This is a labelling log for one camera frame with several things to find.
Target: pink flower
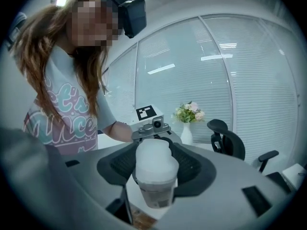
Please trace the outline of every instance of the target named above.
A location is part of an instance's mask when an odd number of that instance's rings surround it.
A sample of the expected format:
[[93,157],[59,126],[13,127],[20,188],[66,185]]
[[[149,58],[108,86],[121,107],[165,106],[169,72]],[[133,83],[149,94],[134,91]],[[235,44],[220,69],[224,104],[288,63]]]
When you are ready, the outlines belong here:
[[196,102],[192,102],[190,104],[190,107],[189,107],[189,110],[192,111],[192,112],[196,112],[198,110],[198,105]]

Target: graphic print t-shirt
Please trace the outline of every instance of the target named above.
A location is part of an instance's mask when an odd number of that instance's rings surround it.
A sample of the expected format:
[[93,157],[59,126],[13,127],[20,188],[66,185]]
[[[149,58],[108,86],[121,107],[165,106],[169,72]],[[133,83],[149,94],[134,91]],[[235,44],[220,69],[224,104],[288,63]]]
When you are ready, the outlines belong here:
[[97,149],[97,129],[116,121],[102,90],[98,92],[98,118],[95,118],[89,114],[89,103],[77,81],[73,58],[58,46],[54,46],[47,63],[45,84],[64,123],[48,118],[35,99],[25,117],[23,131],[57,147],[63,155]]

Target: black office chair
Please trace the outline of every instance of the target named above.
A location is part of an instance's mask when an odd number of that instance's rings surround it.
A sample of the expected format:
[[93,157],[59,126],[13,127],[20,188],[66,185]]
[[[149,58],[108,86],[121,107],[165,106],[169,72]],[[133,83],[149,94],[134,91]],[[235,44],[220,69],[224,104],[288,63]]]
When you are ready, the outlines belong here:
[[[213,135],[211,135],[211,144],[215,152],[233,156],[241,160],[245,159],[245,147],[243,141],[237,134],[228,130],[228,126],[224,121],[213,119],[207,123],[207,127],[213,131]],[[220,148],[215,145],[215,142],[219,143]],[[268,160],[276,157],[278,154],[278,151],[273,150],[259,156],[258,161],[262,163],[259,172],[262,173]],[[280,173],[274,172],[268,174],[267,177],[277,183],[286,193],[291,192]]]

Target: chair armrest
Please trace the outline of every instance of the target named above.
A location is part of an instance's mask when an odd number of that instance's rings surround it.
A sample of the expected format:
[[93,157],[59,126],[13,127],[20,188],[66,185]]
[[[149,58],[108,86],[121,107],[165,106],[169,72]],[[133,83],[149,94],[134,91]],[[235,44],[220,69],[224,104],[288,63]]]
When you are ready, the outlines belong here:
[[267,165],[268,160],[276,157],[278,154],[279,154],[278,151],[273,150],[273,151],[269,151],[265,154],[262,154],[260,157],[258,157],[259,162],[262,162],[262,165],[260,166],[259,172],[262,173],[265,166]]
[[265,154],[262,154],[261,156],[258,157],[259,162],[264,162],[266,160],[269,160],[271,158],[276,157],[279,154],[278,151],[273,150],[273,151],[269,151]]

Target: woman's arm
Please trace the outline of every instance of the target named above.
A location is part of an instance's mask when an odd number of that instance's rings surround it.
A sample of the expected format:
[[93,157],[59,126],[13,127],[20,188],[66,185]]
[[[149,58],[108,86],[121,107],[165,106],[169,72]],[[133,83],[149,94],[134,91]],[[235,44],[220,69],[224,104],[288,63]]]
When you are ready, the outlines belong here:
[[116,121],[114,124],[104,128],[103,133],[114,140],[123,142],[132,141],[132,130],[129,125]]
[[99,91],[97,102],[99,105],[99,115],[97,117],[97,128],[102,130],[107,136],[114,140],[123,142],[132,141],[132,130],[129,125],[116,121],[114,118],[102,90]]

